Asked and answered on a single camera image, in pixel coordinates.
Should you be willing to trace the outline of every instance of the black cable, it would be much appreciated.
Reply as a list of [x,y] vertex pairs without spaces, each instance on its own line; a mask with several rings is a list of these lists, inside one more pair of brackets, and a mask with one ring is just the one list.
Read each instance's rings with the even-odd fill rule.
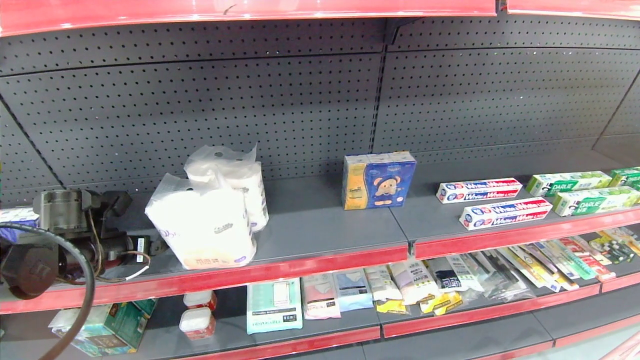
[[84,300],[82,302],[80,312],[78,313],[78,317],[74,321],[73,325],[71,325],[67,333],[39,359],[54,360],[63,352],[63,350],[71,343],[71,341],[76,338],[76,335],[82,329],[87,316],[89,316],[89,311],[91,311],[91,306],[93,305],[93,296],[95,295],[95,278],[93,277],[93,268],[87,258],[82,255],[77,247],[75,247],[72,243],[65,240],[64,238],[50,231],[39,229],[37,227],[16,224],[13,222],[0,222],[0,227],[7,227],[10,229],[22,230],[28,233],[46,236],[54,243],[57,243],[58,245],[69,251],[69,254],[73,255],[73,257],[78,260],[78,263],[80,264],[80,267],[84,272],[86,290],[84,292]]

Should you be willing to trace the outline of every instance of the red shelf header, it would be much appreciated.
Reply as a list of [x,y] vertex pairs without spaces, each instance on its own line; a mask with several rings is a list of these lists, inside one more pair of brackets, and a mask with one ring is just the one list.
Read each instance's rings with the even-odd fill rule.
[[640,20],[640,0],[508,0],[515,14]]
[[495,15],[493,0],[2,0],[0,36],[153,22]]

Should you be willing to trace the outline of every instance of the yellow package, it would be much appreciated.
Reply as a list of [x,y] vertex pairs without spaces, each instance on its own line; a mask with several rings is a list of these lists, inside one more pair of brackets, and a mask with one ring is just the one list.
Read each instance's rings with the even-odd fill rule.
[[432,300],[420,301],[420,310],[427,314],[433,311],[434,315],[444,315],[456,307],[462,305],[462,297],[457,291],[441,293]]

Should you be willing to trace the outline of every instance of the tissue box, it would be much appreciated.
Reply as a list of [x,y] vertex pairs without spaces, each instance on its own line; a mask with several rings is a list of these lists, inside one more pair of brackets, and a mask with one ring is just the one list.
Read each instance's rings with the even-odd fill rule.
[[[51,332],[63,337],[80,309],[61,310],[51,320]],[[71,343],[93,357],[136,352],[147,318],[132,302],[92,307],[84,326]]]
[[640,192],[628,186],[558,193],[554,199],[554,211],[561,217],[603,213],[630,208],[640,199]]
[[559,192],[606,188],[611,176],[602,171],[533,175],[526,190],[533,196],[554,196]]
[[402,206],[415,170],[408,151],[344,157],[345,210]]
[[369,309],[373,307],[373,296],[364,270],[334,272],[333,279],[338,291],[340,311]]
[[[0,210],[0,222],[15,222],[17,224],[38,227],[40,215],[33,212],[33,208],[12,208]],[[24,231],[8,228],[0,228],[0,236],[12,243],[18,241],[20,233]]]
[[300,278],[247,286],[246,333],[302,329]]

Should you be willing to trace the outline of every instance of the red shelf edge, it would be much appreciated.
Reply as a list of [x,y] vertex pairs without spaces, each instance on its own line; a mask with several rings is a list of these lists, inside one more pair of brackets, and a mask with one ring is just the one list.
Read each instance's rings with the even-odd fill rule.
[[[350,252],[347,254],[297,259],[282,263],[248,265],[241,268],[213,270],[157,279],[100,284],[95,290],[94,305],[149,298],[169,297],[196,291],[230,288],[251,282],[289,279],[311,274],[363,268],[407,260],[406,246]],[[84,287],[47,291],[33,300],[0,302],[0,315],[79,307]]]
[[602,335],[605,332],[611,332],[618,329],[622,329],[623,327],[633,325],[639,322],[640,322],[640,315],[634,315],[634,316],[631,316],[630,318],[622,319],[613,323],[608,323],[607,325],[603,325],[595,329],[590,329],[587,331],[578,332],[577,334],[565,336],[563,338],[558,338],[556,339],[556,344],[554,345],[554,347],[563,347],[563,346],[571,345],[578,341],[587,340],[595,336]]
[[616,277],[602,283],[602,292],[626,288],[627,286],[640,283],[640,272],[629,274],[626,276]]
[[348,345],[352,343],[361,343],[363,341],[371,341],[376,339],[380,339],[380,328],[378,326],[351,331],[336,332],[333,334],[325,334],[314,336],[312,338],[286,341],[283,343],[274,343],[257,347],[242,348],[239,350],[218,352],[215,354],[186,357],[185,359],[258,360],[276,356],[297,354],[299,352],[320,350],[323,348],[337,347],[340,345]]
[[414,332],[428,331],[499,318],[502,316],[524,313],[526,311],[543,309],[549,306],[564,304],[574,300],[583,299],[600,293],[600,284],[584,286],[573,291],[563,291],[544,297],[509,302],[496,306],[482,307],[480,309],[460,311],[459,313],[419,318],[408,321],[387,323],[382,325],[385,338],[412,334]]
[[472,251],[494,249],[510,245],[520,245],[532,241],[561,238],[591,233],[612,227],[626,226],[640,222],[640,207],[603,213],[596,216],[569,217],[562,222],[530,225],[507,231],[492,233],[474,233],[469,231],[463,236],[415,243],[416,259],[432,259],[440,256],[461,254]]
[[544,343],[539,343],[535,345],[531,345],[530,347],[518,348],[516,350],[511,350],[507,352],[501,352],[499,354],[478,357],[476,360],[507,360],[514,359],[516,357],[527,356],[531,354],[536,354],[538,352],[542,352],[545,350],[549,350],[554,347],[553,341],[546,341]]

